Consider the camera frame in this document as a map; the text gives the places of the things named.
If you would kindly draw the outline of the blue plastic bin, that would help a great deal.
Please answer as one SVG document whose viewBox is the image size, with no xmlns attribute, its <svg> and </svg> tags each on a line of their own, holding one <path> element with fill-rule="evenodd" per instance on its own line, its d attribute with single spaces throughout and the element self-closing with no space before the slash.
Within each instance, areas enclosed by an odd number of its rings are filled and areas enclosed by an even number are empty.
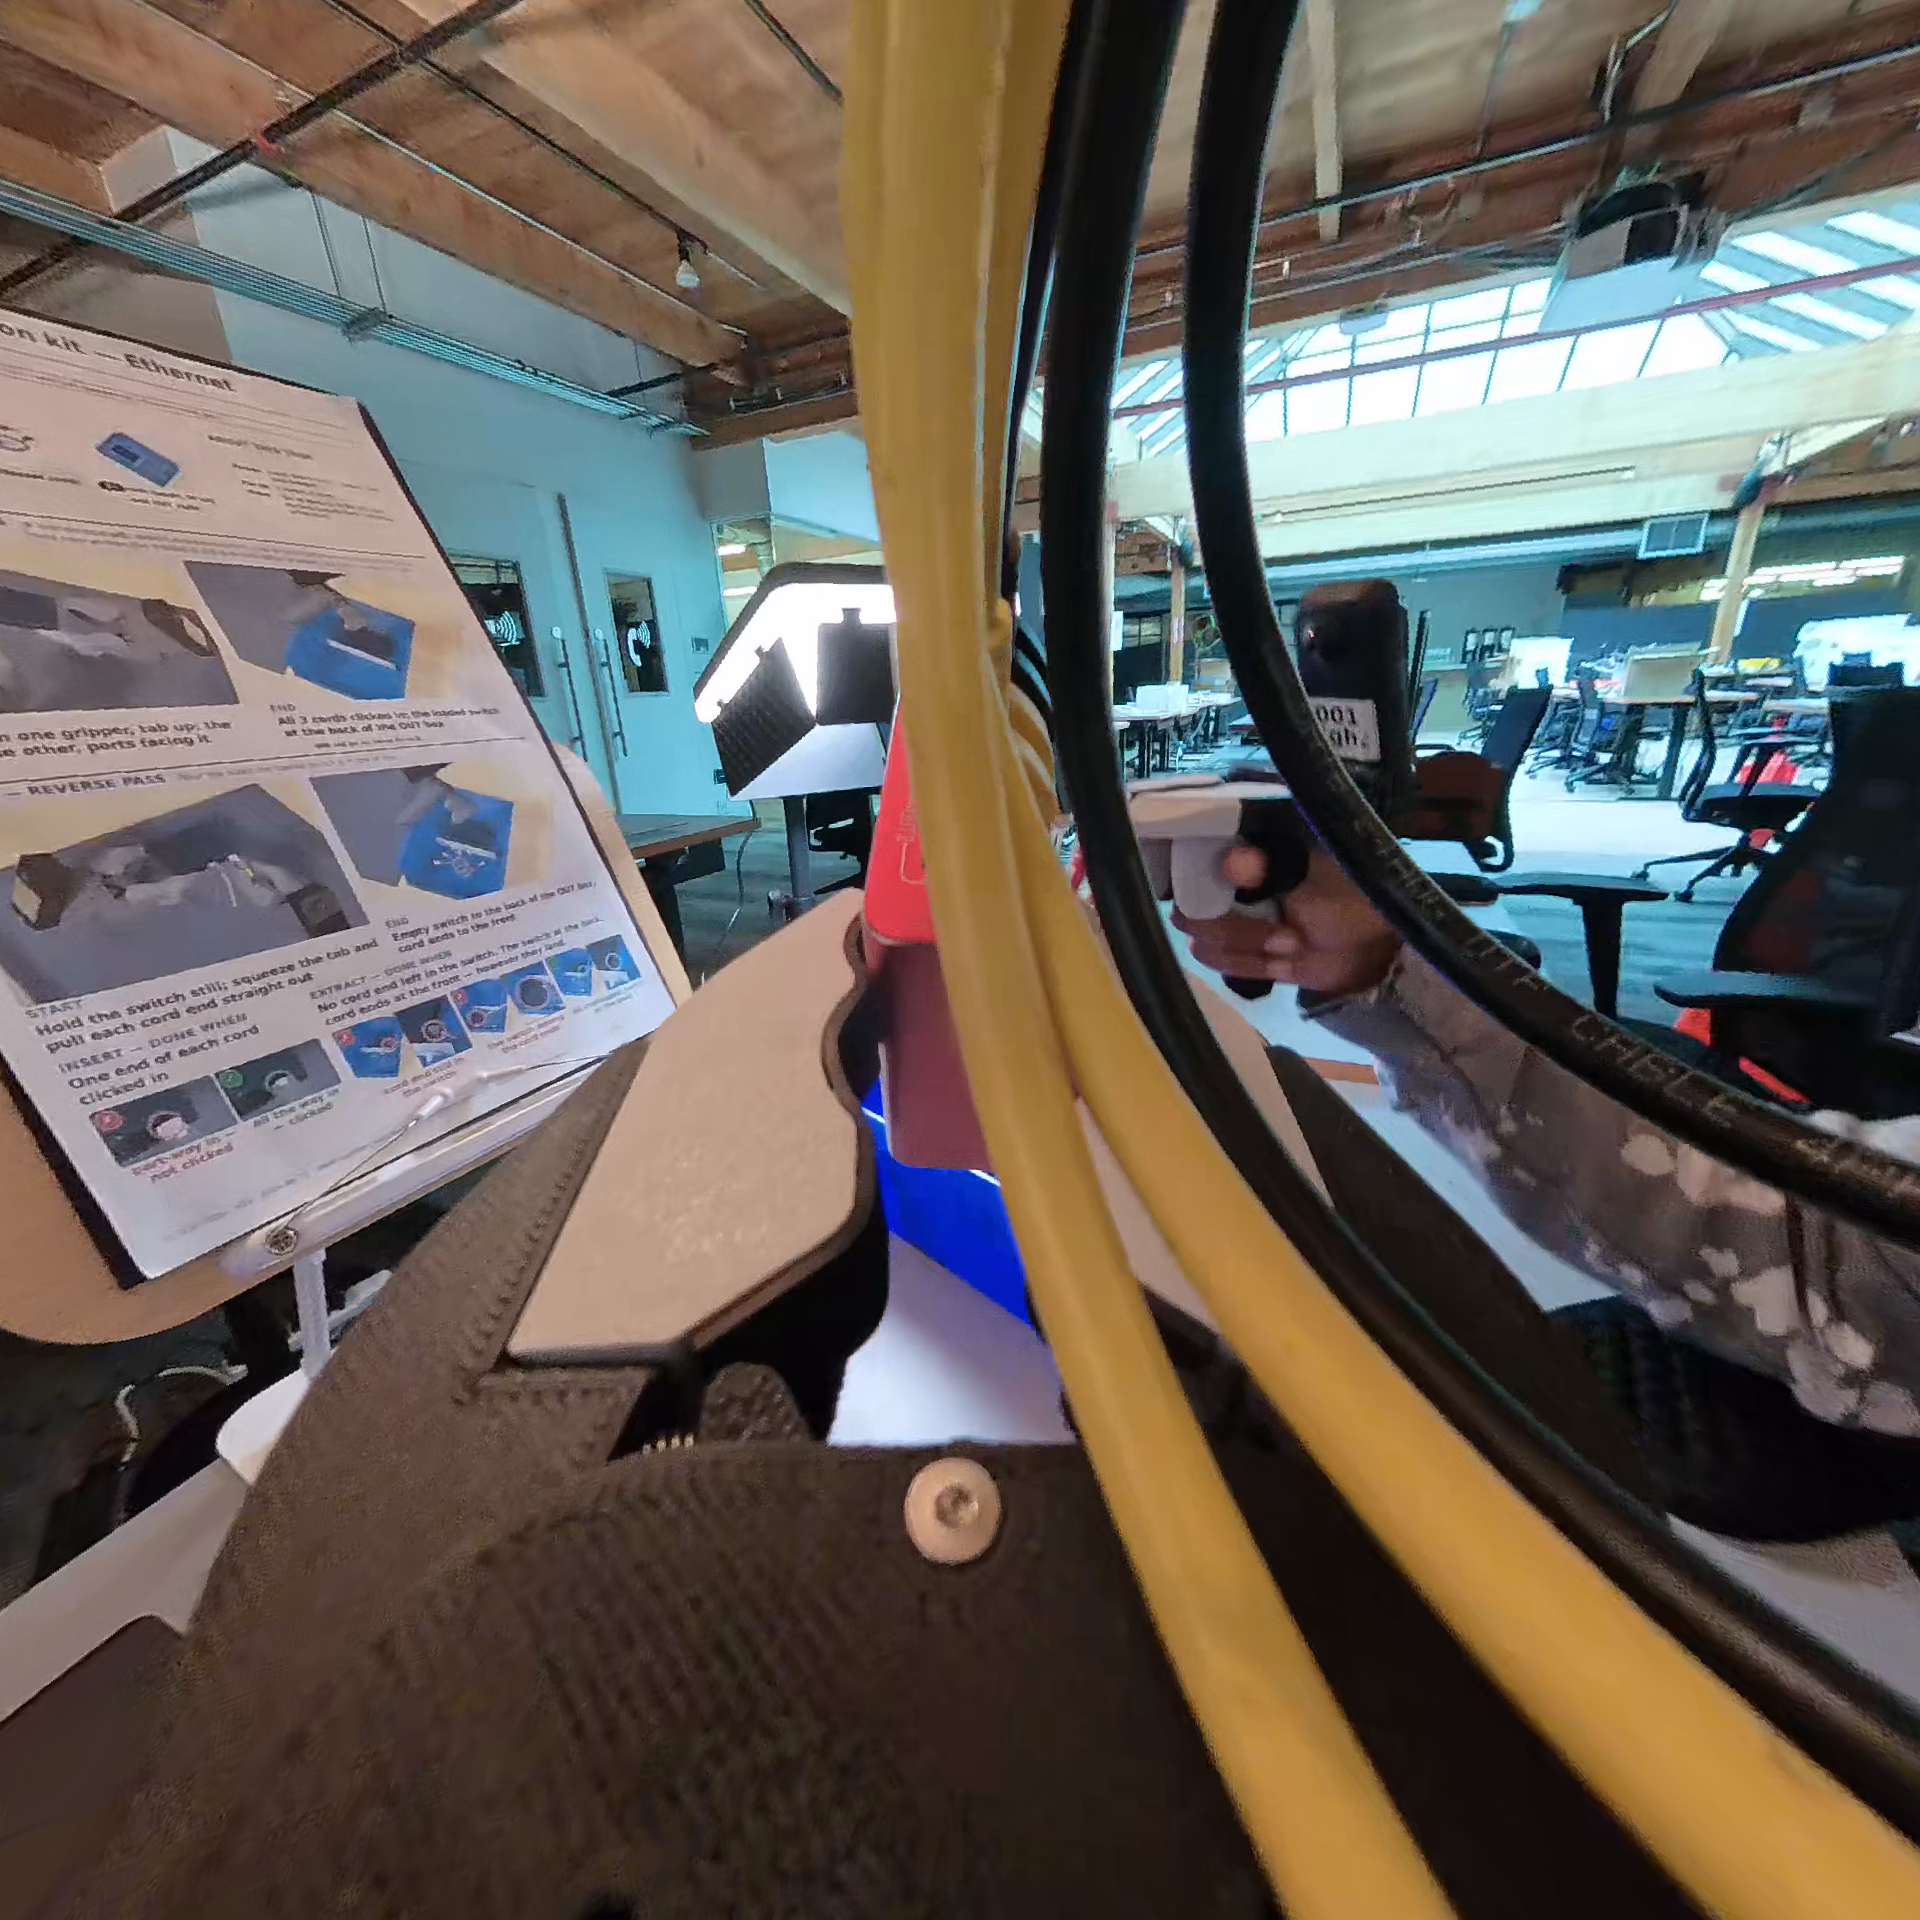
<svg viewBox="0 0 1920 1920">
<path fill-rule="evenodd" d="M 978 1168 L 918 1168 L 897 1161 L 885 1126 L 880 1076 L 862 1091 L 859 1110 L 876 1147 L 876 1188 L 889 1231 L 1029 1331 L 1038 1331 L 998 1181 Z"/>
</svg>

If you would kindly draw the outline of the grey ceiling unit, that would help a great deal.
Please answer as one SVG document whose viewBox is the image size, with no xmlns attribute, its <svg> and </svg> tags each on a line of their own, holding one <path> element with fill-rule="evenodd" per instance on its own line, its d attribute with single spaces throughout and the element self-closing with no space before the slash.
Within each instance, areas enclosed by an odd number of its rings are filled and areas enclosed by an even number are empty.
<svg viewBox="0 0 1920 1920">
<path fill-rule="evenodd" d="M 1693 303 L 1721 236 L 1704 170 L 1620 178 L 1576 213 L 1540 330 L 1645 325 Z"/>
</svg>

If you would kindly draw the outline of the person's right forearm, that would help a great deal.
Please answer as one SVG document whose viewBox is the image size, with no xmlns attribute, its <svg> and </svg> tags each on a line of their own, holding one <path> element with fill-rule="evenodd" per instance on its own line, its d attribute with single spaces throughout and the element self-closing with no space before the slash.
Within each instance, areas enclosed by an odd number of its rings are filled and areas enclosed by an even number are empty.
<svg viewBox="0 0 1920 1920">
<path fill-rule="evenodd" d="M 1300 996 L 1499 1208 L 1664 1331 L 1790 1387 L 1816 1419 L 1916 1438 L 1916 1249 L 1758 1185 L 1550 1062 L 1414 952 Z"/>
</svg>

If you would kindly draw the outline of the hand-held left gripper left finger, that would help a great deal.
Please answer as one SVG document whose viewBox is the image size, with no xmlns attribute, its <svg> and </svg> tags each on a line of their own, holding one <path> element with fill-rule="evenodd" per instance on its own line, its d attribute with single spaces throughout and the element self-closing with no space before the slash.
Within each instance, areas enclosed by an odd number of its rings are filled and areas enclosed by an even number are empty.
<svg viewBox="0 0 1920 1920">
<path fill-rule="evenodd" d="M 613 1085 L 514 1166 L 527 1227 L 500 1405 L 522 1430 L 621 1430 L 660 1382 L 699 1402 L 751 1344 L 802 1430 L 828 1430 L 853 1318 L 871 1319 L 871 1148 L 843 1042 L 869 986 L 838 896 L 689 996 Z"/>
</svg>

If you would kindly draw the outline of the person's right hand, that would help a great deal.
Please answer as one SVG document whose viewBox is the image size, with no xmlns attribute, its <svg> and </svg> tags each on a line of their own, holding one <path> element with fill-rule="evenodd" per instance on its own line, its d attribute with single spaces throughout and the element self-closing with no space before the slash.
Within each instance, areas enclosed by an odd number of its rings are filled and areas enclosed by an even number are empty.
<svg viewBox="0 0 1920 1920">
<path fill-rule="evenodd" d="M 1402 950 L 1393 928 L 1320 845 L 1308 846 L 1305 875 L 1292 889 L 1254 903 L 1237 900 L 1221 916 L 1191 916 L 1174 909 L 1171 924 L 1187 936 L 1200 969 L 1258 996 L 1267 986 L 1357 996 L 1389 975 Z"/>
</svg>

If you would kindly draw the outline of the red ethernet splitter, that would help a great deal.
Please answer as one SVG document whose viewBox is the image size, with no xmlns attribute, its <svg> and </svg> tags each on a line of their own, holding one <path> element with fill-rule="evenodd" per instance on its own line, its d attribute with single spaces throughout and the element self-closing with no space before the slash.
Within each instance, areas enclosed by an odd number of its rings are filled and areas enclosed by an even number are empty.
<svg viewBox="0 0 1920 1920">
<path fill-rule="evenodd" d="M 993 1161 L 973 1110 L 930 915 L 902 718 L 889 732 L 876 801 L 862 960 L 876 994 L 880 1091 L 893 1158 L 908 1168 L 989 1176 Z"/>
</svg>

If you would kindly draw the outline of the black office chair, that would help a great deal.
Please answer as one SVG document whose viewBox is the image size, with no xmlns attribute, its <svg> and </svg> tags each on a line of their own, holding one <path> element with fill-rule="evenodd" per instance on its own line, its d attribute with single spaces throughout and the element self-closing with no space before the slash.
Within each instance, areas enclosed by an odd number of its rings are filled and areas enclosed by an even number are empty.
<svg viewBox="0 0 1920 1920">
<path fill-rule="evenodd" d="M 1916 1117 L 1916 690 L 1838 709 L 1835 766 L 1733 909 L 1712 965 L 1657 986 L 1670 1047 L 1784 1109 Z"/>
<path fill-rule="evenodd" d="M 1666 889 L 1616 872 L 1515 872 L 1511 793 L 1551 696 L 1511 691 L 1483 752 L 1414 749 L 1413 811 L 1407 842 L 1455 845 L 1483 875 L 1480 891 L 1496 898 L 1556 898 L 1579 915 L 1592 1006 L 1618 1019 L 1620 919 L 1632 903 L 1666 900 Z"/>
</svg>

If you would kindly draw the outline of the black mesh chair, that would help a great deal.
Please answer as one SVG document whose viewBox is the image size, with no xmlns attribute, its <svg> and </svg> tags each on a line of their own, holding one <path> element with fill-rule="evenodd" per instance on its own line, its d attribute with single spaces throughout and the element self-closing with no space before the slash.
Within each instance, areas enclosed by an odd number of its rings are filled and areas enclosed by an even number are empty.
<svg viewBox="0 0 1920 1920">
<path fill-rule="evenodd" d="M 1784 1383 L 1666 1336 L 1618 1298 L 1550 1319 L 1597 1370 L 1675 1519 L 1758 1545 L 1916 1522 L 1912 1438 L 1820 1422 Z"/>
</svg>

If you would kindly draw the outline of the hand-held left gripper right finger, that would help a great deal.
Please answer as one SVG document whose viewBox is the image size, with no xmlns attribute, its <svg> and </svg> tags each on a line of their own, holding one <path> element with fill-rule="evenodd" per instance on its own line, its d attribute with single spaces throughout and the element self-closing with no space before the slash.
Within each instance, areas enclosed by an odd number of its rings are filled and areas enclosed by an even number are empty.
<svg viewBox="0 0 1920 1920">
<path fill-rule="evenodd" d="M 1233 1071 L 1233 1080 L 1245 1085 L 1247 1097 L 1260 1110 L 1274 1110 L 1274 1072 L 1260 1033 L 1233 1009 L 1232 996 L 1212 990 L 1207 979 L 1179 975 L 1179 983 L 1193 996 L 1195 1014 L 1212 1034 L 1212 1045 Z"/>
</svg>

